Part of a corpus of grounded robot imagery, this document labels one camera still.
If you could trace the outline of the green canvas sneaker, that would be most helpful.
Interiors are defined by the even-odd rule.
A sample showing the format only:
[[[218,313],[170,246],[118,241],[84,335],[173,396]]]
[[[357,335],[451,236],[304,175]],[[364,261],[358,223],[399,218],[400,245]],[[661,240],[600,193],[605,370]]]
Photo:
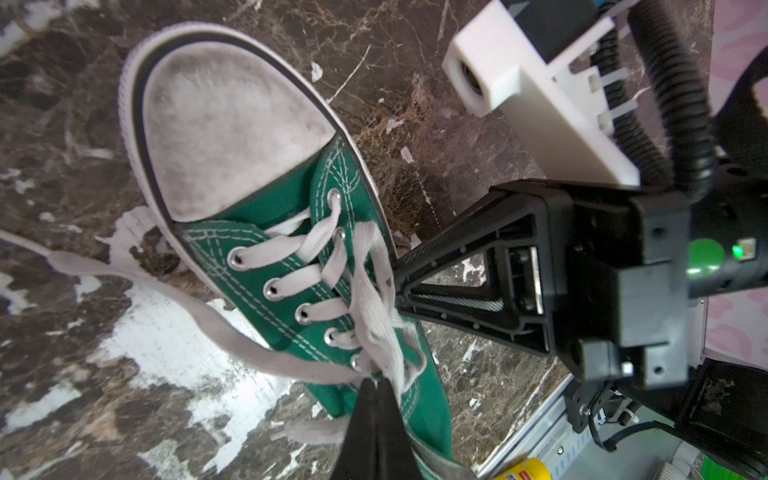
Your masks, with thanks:
[[[118,90],[126,151],[172,249],[260,335],[202,330],[256,370],[305,384],[323,420],[274,433],[339,444],[365,378],[387,379],[423,479],[469,479],[420,323],[395,305],[394,245],[346,127],[293,67],[210,23],[137,44]]]

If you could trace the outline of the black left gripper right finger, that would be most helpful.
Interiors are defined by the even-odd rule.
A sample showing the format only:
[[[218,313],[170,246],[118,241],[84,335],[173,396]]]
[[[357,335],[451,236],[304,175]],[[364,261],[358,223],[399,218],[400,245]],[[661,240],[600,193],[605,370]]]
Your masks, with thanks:
[[[422,480],[391,382],[377,384],[377,478]]]

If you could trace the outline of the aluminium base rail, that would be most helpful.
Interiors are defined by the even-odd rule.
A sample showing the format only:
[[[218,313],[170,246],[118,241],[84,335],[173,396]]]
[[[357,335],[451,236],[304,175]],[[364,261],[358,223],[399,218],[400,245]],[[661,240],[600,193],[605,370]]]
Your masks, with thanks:
[[[553,479],[562,478],[592,441],[589,416],[598,403],[600,382],[567,378],[516,432],[476,468],[480,479],[493,479],[522,460],[536,458]]]

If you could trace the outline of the yellow marker tube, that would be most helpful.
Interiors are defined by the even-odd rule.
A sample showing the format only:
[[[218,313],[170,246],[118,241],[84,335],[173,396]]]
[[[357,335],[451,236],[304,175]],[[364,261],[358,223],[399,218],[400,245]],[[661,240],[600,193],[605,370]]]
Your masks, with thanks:
[[[551,480],[546,465],[539,459],[529,458],[507,468],[494,480]]]

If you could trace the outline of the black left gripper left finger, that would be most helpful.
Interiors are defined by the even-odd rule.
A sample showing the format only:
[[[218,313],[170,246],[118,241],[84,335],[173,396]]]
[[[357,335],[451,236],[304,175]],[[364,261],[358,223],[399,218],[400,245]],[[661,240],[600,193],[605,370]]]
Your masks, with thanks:
[[[378,463],[378,397],[377,385],[365,379],[359,390],[348,424],[332,480],[377,479]]]

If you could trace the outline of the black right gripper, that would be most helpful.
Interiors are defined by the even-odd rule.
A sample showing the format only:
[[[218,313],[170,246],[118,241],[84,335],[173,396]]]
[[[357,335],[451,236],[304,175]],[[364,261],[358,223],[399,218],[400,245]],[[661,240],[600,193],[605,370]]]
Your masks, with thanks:
[[[559,358],[585,381],[688,379],[688,304],[767,282],[767,183],[514,181],[398,260],[403,315]]]

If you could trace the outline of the white shoelace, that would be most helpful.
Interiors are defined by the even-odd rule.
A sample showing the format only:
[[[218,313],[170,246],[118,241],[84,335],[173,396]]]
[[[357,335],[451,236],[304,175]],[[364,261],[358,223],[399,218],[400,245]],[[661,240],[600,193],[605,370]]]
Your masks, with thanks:
[[[268,229],[259,240],[249,240],[226,253],[213,266],[221,279],[231,272],[243,273],[274,264],[285,264],[290,273],[265,281],[260,295],[248,295],[252,309],[265,309],[307,291],[350,284],[348,293],[296,306],[288,320],[263,312],[264,319],[292,343],[301,344],[301,334],[312,332],[322,323],[341,318],[354,323],[351,330],[329,326],[325,344],[350,352],[350,362],[343,366],[334,361],[320,362],[268,349],[234,328],[209,305],[151,277],[136,276],[111,265],[64,251],[50,250],[40,244],[4,231],[3,241],[44,257],[56,271],[72,276],[114,276],[153,289],[184,308],[200,331],[220,349],[246,365],[273,376],[291,378],[316,385],[361,386],[365,379],[376,385],[388,379],[401,412],[403,395],[426,369],[428,355],[422,350],[414,325],[403,320],[394,308],[393,272],[386,258],[379,228],[372,222],[359,222],[352,233],[342,228],[341,200],[331,193],[330,212],[308,234],[298,229],[310,217],[304,210]]]

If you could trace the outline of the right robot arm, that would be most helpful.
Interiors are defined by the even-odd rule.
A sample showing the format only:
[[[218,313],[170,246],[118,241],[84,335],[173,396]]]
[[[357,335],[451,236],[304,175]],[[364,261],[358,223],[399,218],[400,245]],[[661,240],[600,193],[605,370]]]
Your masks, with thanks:
[[[692,300],[767,283],[767,184],[495,186],[395,266],[407,316],[559,358],[576,431],[616,390],[737,473],[767,474],[767,375],[688,360]]]

